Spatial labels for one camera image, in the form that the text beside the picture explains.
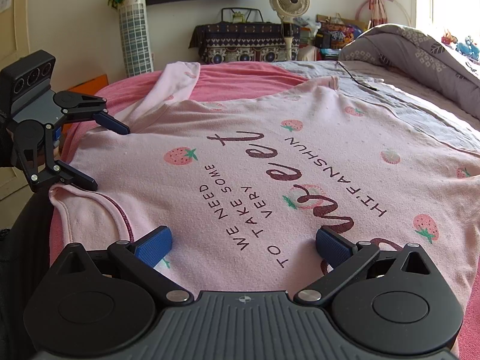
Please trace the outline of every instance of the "camera lens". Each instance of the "camera lens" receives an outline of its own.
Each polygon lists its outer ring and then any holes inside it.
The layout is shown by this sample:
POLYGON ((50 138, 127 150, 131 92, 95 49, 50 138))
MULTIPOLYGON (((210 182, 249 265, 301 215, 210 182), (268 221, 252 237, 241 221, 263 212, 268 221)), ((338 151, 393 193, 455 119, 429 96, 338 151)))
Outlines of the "camera lens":
POLYGON ((23 88, 23 84, 25 84, 25 80, 24 79, 19 79, 15 83, 15 86, 13 87, 13 93, 17 94, 18 92, 20 92, 23 88))
POLYGON ((52 64, 48 62, 43 68, 42 68, 42 76, 46 76, 48 73, 50 73, 50 69, 52 68, 52 64))
POLYGON ((34 70, 32 70, 32 72, 29 74, 29 76, 27 78, 27 85, 30 86, 30 85, 34 84, 35 81, 38 80, 39 75, 40 75, 40 69, 39 68, 35 68, 34 70))

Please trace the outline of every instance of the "wall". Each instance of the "wall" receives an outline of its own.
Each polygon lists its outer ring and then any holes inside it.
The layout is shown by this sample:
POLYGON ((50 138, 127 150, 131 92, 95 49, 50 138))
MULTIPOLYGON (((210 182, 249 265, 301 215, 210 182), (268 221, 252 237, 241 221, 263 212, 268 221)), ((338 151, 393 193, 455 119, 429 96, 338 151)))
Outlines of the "wall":
MULTIPOLYGON (((307 15, 317 13, 354 17, 364 0, 310 0, 307 15)), ((410 13, 411 0, 399 0, 410 13)), ((188 49, 197 24, 220 20, 229 6, 260 8, 265 20, 278 22, 268 0, 201 0, 152 5, 147 8, 155 69, 177 60, 194 61, 197 50, 188 49)), ((43 48, 57 57, 52 79, 62 90, 107 73, 110 82, 125 76, 116 12, 107 0, 28 0, 31 50, 43 48)), ((391 21, 406 24, 399 9, 387 3, 391 21)), ((362 12, 368 21, 368 9, 362 12)))

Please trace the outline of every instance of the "door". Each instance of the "door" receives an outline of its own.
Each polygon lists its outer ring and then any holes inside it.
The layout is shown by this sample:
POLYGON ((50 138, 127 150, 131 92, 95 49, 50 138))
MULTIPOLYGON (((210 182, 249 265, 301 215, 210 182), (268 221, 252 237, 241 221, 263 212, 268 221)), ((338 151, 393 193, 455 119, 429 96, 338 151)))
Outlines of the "door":
MULTIPOLYGON (((0 70, 30 52, 27 0, 0 0, 0 70)), ((27 185, 23 172, 0 168, 0 200, 27 185)))

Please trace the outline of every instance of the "strawberry print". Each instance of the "strawberry print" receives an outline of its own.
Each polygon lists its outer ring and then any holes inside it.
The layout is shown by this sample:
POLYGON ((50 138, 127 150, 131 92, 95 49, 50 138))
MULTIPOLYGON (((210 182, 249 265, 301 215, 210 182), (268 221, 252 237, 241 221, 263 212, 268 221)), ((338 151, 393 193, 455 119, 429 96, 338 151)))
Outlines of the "strawberry print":
POLYGON ((161 259, 160 262, 163 262, 165 266, 170 269, 170 261, 167 261, 166 259, 161 259))
POLYGON ((467 177, 471 177, 471 174, 467 171, 467 168, 458 168, 457 177, 459 179, 466 179, 467 177))
POLYGON ((433 243, 432 241, 438 240, 439 232, 437 224, 429 215, 417 215, 413 219, 413 227, 417 229, 415 232, 428 239, 430 244, 433 243))
POLYGON ((363 116, 365 115, 365 113, 362 111, 362 110, 359 110, 358 108, 354 108, 354 107, 345 107, 345 110, 344 110, 347 114, 349 115, 353 115, 353 116, 363 116))
POLYGON ((168 164, 172 165, 187 165, 193 162, 193 160, 198 161, 197 156, 195 155, 195 150, 188 147, 177 147, 176 149, 170 150, 163 156, 163 159, 168 164))
POLYGON ((383 161, 388 164, 395 165, 400 162, 399 154, 390 149, 381 151, 380 156, 382 157, 383 161))
POLYGON ((289 132, 300 131, 303 128, 303 123, 299 120, 288 119, 284 120, 280 125, 286 128, 289 132))
MULTIPOLYGON (((318 185, 302 184, 301 186, 306 188, 311 195, 325 196, 325 192, 323 192, 323 190, 318 185)), ((305 203, 299 203, 297 199, 304 195, 304 190, 298 187, 292 187, 289 192, 282 197, 285 203, 294 210, 310 210, 315 207, 321 206, 324 202, 324 200, 321 199, 312 199, 306 201, 305 203)))

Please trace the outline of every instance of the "desk fan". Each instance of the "desk fan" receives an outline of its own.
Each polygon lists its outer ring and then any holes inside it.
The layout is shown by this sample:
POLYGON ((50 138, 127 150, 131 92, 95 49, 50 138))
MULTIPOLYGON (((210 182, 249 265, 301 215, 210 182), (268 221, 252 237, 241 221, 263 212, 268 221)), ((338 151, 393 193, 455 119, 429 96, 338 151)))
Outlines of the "desk fan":
POLYGON ((286 45, 286 60, 292 60, 293 18, 305 14, 310 0, 270 0, 270 6, 282 21, 282 34, 286 45))

